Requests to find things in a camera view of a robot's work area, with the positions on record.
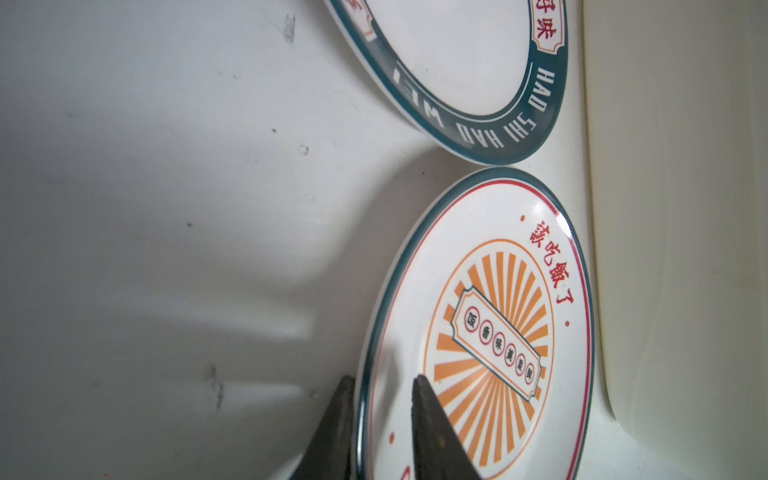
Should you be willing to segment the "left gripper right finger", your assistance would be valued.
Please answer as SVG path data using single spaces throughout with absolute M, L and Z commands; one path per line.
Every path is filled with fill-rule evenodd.
M 424 375 L 413 381 L 411 425 L 416 479 L 480 479 Z

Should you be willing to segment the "orange sunburst plate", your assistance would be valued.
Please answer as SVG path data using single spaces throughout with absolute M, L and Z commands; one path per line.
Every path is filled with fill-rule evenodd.
M 594 309 L 562 203 L 509 167 L 457 181 L 403 242 L 357 373 L 352 475 L 411 479 L 425 377 L 484 479 L 572 479 L 589 420 Z

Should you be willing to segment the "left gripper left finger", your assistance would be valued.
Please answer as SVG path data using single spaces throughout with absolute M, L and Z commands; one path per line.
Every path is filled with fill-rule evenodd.
M 291 480 L 344 480 L 351 471 L 355 379 L 339 381 Z

